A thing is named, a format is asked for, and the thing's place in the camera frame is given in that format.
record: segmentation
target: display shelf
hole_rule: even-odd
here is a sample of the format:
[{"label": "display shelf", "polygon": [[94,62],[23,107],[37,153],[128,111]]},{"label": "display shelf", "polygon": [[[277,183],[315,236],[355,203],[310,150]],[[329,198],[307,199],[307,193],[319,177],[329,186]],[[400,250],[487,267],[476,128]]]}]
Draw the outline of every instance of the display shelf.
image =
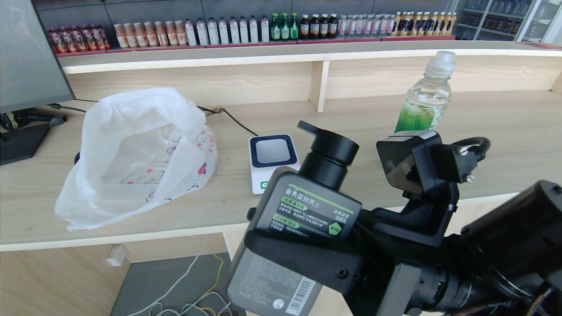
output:
[{"label": "display shelf", "polygon": [[462,23],[457,24],[457,26],[462,26],[463,28],[474,29],[474,30],[478,29],[477,26],[472,26],[472,25],[462,24]]},{"label": "display shelf", "polygon": [[481,31],[488,32],[488,33],[499,34],[499,35],[504,35],[504,36],[509,36],[509,37],[515,37],[515,34],[510,34],[510,33],[506,33],[506,32],[501,32],[501,31],[496,31],[496,30],[490,30],[490,29],[485,29],[485,28],[481,28]]}]

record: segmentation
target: robotic arm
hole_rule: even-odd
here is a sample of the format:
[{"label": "robotic arm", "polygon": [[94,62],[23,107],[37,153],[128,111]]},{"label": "robotic arm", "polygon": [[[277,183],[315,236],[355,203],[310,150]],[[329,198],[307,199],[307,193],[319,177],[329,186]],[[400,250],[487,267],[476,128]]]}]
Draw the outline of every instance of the robotic arm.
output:
[{"label": "robotic arm", "polygon": [[431,130],[377,143],[400,213],[365,210],[339,188],[359,146],[314,134],[300,171],[273,174],[233,259],[227,294],[264,316],[306,315],[321,285],[354,316],[562,315],[562,187],[541,180],[444,237],[458,183],[490,148],[483,137],[444,145]]}]

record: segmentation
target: plastic bottle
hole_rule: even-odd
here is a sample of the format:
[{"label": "plastic bottle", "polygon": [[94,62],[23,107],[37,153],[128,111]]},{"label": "plastic bottle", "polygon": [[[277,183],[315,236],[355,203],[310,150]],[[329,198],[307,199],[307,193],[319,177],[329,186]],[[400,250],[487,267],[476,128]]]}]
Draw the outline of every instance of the plastic bottle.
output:
[{"label": "plastic bottle", "polygon": [[297,14],[291,13],[291,25],[289,26],[289,37],[292,40],[298,40],[298,25],[297,25]]},{"label": "plastic bottle", "polygon": [[265,14],[261,17],[261,41],[269,42],[269,20]]},{"label": "plastic bottle", "polygon": [[220,35],[220,43],[226,45],[229,43],[228,41],[228,24],[224,20],[224,17],[220,17],[219,19],[219,35]]},{"label": "plastic bottle", "polygon": [[256,17],[253,14],[250,16],[250,42],[252,43],[258,42],[257,21],[256,21]]},{"label": "plastic bottle", "polygon": [[289,22],[287,21],[287,14],[281,14],[281,40],[288,40],[291,36],[291,31],[289,30]]},{"label": "plastic bottle", "polygon": [[249,43],[248,39],[248,22],[244,18],[244,16],[240,16],[240,21],[238,22],[240,27],[240,42],[241,43]]},{"label": "plastic bottle", "polygon": [[152,27],[152,22],[145,22],[144,28],[146,29],[146,38],[148,40],[148,45],[150,47],[157,47],[158,46],[158,36],[156,35],[156,31]]},{"label": "plastic bottle", "polygon": [[156,21],[154,22],[154,24],[156,25],[156,36],[158,37],[158,43],[160,44],[160,46],[168,46],[168,34],[164,29],[164,25],[160,21]]},{"label": "plastic bottle", "polygon": [[127,36],[127,43],[129,43],[129,47],[139,47],[137,36],[135,35],[135,31],[133,30],[133,26],[131,25],[131,23],[125,23],[123,26],[125,26],[125,35]]},{"label": "plastic bottle", "polygon": [[240,32],[238,31],[238,22],[236,22],[234,16],[230,17],[230,22],[228,22],[228,24],[230,25],[230,37],[232,38],[232,43],[240,44]]},{"label": "plastic bottle", "polygon": [[322,14],[322,17],[319,20],[320,22],[320,34],[319,38],[327,39],[328,38],[328,15]]},{"label": "plastic bottle", "polygon": [[320,20],[318,19],[318,14],[313,14],[312,19],[310,19],[309,39],[318,39],[319,33],[320,33]]},{"label": "plastic bottle", "polygon": [[185,31],[187,32],[187,43],[189,46],[197,46],[197,37],[195,36],[195,28],[189,19],[185,20]]},{"label": "plastic bottle", "polygon": [[309,29],[310,29],[310,21],[309,16],[307,14],[302,15],[301,20],[301,36],[300,39],[308,39],[309,38]]},{"label": "plastic bottle", "polygon": [[330,15],[330,19],[328,20],[328,38],[336,38],[337,31],[338,31],[338,16],[335,13],[332,13]]},{"label": "plastic bottle", "polygon": [[344,38],[347,33],[347,19],[345,15],[339,16],[338,37]]},{"label": "plastic bottle", "polygon": [[425,67],[424,78],[406,93],[395,132],[433,129],[451,102],[448,80],[455,71],[455,54],[439,51]]},{"label": "plastic bottle", "polygon": [[273,19],[271,20],[271,39],[281,39],[281,28],[279,27],[279,21],[277,20],[277,13],[273,14]]},{"label": "plastic bottle", "polygon": [[178,39],[178,45],[185,46],[187,45],[187,32],[185,31],[185,26],[183,25],[183,21],[179,20],[174,22],[176,25],[176,37]]}]

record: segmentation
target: white plastic bag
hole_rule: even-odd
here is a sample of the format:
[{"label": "white plastic bag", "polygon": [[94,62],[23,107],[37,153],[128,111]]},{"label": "white plastic bag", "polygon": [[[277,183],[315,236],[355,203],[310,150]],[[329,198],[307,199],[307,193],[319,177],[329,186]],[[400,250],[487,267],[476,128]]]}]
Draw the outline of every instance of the white plastic bag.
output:
[{"label": "white plastic bag", "polygon": [[205,114],[172,88],[115,94],[84,119],[80,160],[58,196],[68,230],[118,222],[200,189],[217,150]]}]

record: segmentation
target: wooden shelf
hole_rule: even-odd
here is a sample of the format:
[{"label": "wooden shelf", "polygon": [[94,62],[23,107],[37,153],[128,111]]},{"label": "wooden shelf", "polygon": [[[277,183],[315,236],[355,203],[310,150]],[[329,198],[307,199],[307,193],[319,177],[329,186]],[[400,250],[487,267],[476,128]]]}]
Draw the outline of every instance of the wooden shelf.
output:
[{"label": "wooden shelf", "polygon": [[[375,148],[377,140],[393,132],[403,102],[403,94],[326,100],[323,114],[316,113],[307,101],[227,109],[260,135],[291,134],[301,160],[310,150],[312,137],[297,129],[299,120],[356,141],[361,148],[342,191],[365,208],[373,208],[405,203],[401,192],[387,183]],[[437,128],[443,141],[485,136],[492,142],[486,159],[474,172],[476,181],[460,186],[461,198],[514,193],[541,178],[561,179],[562,169],[555,168],[562,156],[562,148],[556,146],[561,102],[562,95],[550,91],[454,92]],[[68,223],[56,217],[53,209],[80,149],[82,118],[73,116],[52,128],[36,156],[0,170],[4,184],[0,195],[0,251],[120,243],[243,228],[248,208],[256,206],[260,198],[250,188],[250,135],[225,115],[208,116],[207,123],[215,132],[219,162],[206,187],[119,223],[74,232],[66,230]]]}]

